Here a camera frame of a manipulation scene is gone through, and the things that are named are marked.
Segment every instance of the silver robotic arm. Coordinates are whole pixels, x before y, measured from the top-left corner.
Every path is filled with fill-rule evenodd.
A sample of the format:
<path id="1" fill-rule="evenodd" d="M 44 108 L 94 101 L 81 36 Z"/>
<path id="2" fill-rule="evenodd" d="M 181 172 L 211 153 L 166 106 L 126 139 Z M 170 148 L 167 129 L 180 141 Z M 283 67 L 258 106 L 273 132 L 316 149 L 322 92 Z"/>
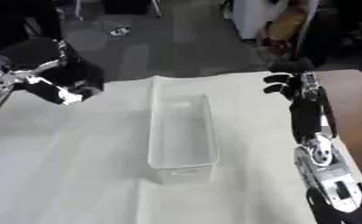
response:
<path id="1" fill-rule="evenodd" d="M 17 89 L 69 105 L 100 93 L 103 72 L 66 42 L 37 38 L 0 52 L 0 106 Z"/>
<path id="2" fill-rule="evenodd" d="M 298 147 L 296 167 L 307 188 L 306 198 L 319 224 L 362 224 L 362 184 L 352 175 L 337 136 L 324 88 L 309 63 L 272 67 L 265 93 L 279 92 L 292 101 L 292 129 Z"/>

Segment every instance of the wooden table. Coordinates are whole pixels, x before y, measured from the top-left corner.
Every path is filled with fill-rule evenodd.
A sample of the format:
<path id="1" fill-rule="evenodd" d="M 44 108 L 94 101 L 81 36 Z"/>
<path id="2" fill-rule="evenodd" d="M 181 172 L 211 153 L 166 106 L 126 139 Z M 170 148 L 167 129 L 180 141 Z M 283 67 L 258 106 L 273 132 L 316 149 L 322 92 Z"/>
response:
<path id="1" fill-rule="evenodd" d="M 356 70 L 321 72 L 338 131 L 362 171 L 362 73 Z"/>

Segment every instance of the transparent plastic container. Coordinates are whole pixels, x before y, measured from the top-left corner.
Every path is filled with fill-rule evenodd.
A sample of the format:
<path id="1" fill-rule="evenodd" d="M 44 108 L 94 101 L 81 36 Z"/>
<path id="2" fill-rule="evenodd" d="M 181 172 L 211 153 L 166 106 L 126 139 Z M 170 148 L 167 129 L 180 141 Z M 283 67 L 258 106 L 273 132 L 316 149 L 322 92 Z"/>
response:
<path id="1" fill-rule="evenodd" d="M 205 95 L 152 100 L 149 164 L 163 184 L 213 179 L 219 151 Z"/>

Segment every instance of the white cabinet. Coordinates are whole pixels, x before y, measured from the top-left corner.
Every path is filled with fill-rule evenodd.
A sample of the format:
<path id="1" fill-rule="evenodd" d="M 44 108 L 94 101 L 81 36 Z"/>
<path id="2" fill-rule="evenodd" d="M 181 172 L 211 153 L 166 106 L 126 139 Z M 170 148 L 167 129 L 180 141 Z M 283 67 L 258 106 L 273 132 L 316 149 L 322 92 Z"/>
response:
<path id="1" fill-rule="evenodd" d="M 234 0 L 233 21 L 242 39 L 254 39 L 267 21 L 274 20 L 289 0 L 272 4 L 269 0 Z"/>

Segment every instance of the white paper sheet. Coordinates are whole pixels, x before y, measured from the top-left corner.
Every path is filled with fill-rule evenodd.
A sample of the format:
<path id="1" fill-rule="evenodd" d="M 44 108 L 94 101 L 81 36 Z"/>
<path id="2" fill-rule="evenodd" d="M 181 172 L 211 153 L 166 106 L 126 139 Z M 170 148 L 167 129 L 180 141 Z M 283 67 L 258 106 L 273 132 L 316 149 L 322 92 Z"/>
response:
<path id="1" fill-rule="evenodd" d="M 67 107 L 15 93 L 0 110 L 0 224 L 315 223 L 293 165 L 289 103 L 262 93 L 267 74 L 114 82 Z M 155 182 L 153 80 L 168 94 L 209 97 L 214 182 Z"/>

